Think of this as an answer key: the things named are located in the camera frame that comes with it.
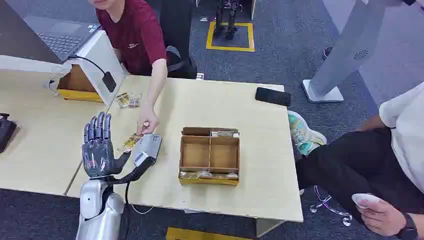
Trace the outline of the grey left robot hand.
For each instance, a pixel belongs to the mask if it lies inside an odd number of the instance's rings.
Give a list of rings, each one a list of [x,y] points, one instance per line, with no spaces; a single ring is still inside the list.
[[[115,158],[111,140],[111,114],[104,111],[93,116],[85,125],[81,146],[82,163],[89,178],[101,178],[122,172],[131,152],[123,152]]]

